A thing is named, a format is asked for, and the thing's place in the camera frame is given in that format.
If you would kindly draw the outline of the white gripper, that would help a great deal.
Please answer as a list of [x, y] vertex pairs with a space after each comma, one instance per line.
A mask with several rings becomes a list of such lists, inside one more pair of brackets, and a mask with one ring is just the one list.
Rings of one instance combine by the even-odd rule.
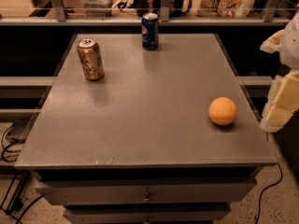
[[[284, 30], [268, 37], [260, 46], [267, 53], [279, 51], [280, 62], [291, 69], [299, 68], [299, 13], [296, 13]], [[299, 110], [299, 71], [286, 76], [275, 76], [267, 103], [264, 106], [260, 127], [267, 133], [282, 129]]]

